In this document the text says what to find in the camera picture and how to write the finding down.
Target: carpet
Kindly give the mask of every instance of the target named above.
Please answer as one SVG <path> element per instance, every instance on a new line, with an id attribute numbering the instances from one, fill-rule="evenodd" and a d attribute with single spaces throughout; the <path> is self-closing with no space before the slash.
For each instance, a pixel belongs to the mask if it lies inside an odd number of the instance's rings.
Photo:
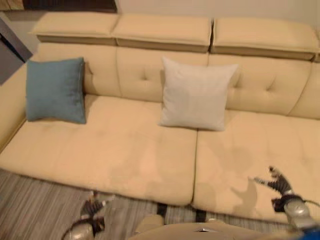
<path id="1" fill-rule="evenodd" d="M 60 240 L 70 225 L 79 219 L 89 195 L 88 189 L 20 176 L 0 169 L 0 240 Z M 108 195 L 100 194 L 104 199 Z M 101 210 L 105 231 L 96 240 L 126 240 L 144 216 L 157 213 L 155 202 L 116 196 Z M 286 229 L 286 224 L 245 219 L 208 212 L 227 224 L 270 233 Z M 196 210 L 191 206 L 168 206 L 166 224 L 191 223 Z"/>

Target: white pillow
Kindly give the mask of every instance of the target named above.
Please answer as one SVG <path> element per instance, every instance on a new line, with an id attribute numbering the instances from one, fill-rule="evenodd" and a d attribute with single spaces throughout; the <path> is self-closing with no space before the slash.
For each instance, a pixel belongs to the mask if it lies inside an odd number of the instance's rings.
<path id="1" fill-rule="evenodd" d="M 238 65 L 193 66 L 162 60 L 164 107 L 159 124 L 223 131 L 228 84 Z"/>

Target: sofa armrest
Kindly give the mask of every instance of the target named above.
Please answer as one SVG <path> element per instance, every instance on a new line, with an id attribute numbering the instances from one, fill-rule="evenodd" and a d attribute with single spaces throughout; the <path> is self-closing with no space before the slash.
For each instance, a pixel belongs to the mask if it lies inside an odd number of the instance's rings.
<path id="1" fill-rule="evenodd" d="M 27 65 L 0 86 L 0 153 L 26 121 Z"/>

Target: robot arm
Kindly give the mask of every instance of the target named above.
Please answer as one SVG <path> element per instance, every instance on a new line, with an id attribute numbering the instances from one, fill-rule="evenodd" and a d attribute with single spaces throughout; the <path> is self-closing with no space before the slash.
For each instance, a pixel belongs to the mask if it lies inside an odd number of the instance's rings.
<path id="1" fill-rule="evenodd" d="M 255 177 L 258 184 L 265 185 L 281 194 L 281 198 L 272 199 L 276 212 L 284 212 L 289 224 L 298 231 L 312 232 L 320 229 L 318 223 L 310 216 L 309 208 L 301 196 L 295 194 L 288 180 L 275 167 L 270 166 L 269 171 L 274 181 Z"/>

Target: headrest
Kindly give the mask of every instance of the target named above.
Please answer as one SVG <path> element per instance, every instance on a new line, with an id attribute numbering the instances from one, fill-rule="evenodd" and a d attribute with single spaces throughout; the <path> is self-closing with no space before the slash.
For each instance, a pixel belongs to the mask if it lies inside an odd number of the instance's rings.
<path id="1" fill-rule="evenodd" d="M 41 42 L 115 45 L 111 31 L 118 17 L 100 12 L 48 12 L 31 34 Z"/>
<path id="2" fill-rule="evenodd" d="M 123 14 L 112 35 L 123 47 L 205 53 L 211 36 L 208 17 Z"/>
<path id="3" fill-rule="evenodd" d="M 307 24 L 251 17 L 214 20 L 212 53 L 311 60 L 317 48 L 316 33 Z"/>

